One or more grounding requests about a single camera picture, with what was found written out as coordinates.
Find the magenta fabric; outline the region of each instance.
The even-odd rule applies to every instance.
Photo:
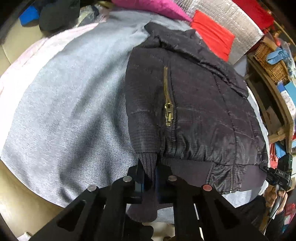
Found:
[[[172,0],[112,0],[119,7],[155,12],[172,19],[192,19]]]

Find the gray blanket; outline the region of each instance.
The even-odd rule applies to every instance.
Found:
[[[153,13],[112,11],[106,23],[51,59],[26,90],[1,160],[33,192],[65,207],[89,184],[110,185],[137,163],[128,135],[124,77],[129,54],[148,37],[144,26],[150,21],[189,29]],[[227,199],[239,206],[250,196],[236,192]],[[168,220],[165,213],[159,215],[162,221]]]

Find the black cable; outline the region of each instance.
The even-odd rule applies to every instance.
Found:
[[[288,182],[288,186],[287,186],[287,188],[286,188],[286,190],[285,190],[285,195],[286,195],[286,193],[287,193],[287,191],[288,191],[290,180],[291,180],[291,175],[290,175],[290,179],[289,179],[289,182]],[[281,201],[281,203],[279,204],[278,208],[276,209],[275,214],[276,214],[277,210],[279,209],[279,207],[281,206],[281,204],[283,203],[284,198],[283,198],[283,200]],[[264,232],[266,231],[267,226],[269,225],[269,223],[270,223],[271,220],[272,220],[272,218],[271,218],[271,219],[268,221],[268,223],[266,224],[266,226],[265,226],[265,228],[264,228],[264,230],[263,230],[263,232],[262,232],[263,234],[264,234]]]

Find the gold zipper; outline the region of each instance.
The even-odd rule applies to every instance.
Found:
[[[170,126],[174,118],[174,105],[170,99],[170,92],[168,89],[168,68],[163,68],[163,91],[165,94],[165,125]]]

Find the silver foil sheet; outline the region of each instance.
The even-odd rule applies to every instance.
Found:
[[[236,63],[264,35],[254,21],[232,0],[174,0],[193,18],[199,10],[235,35],[228,62]]]

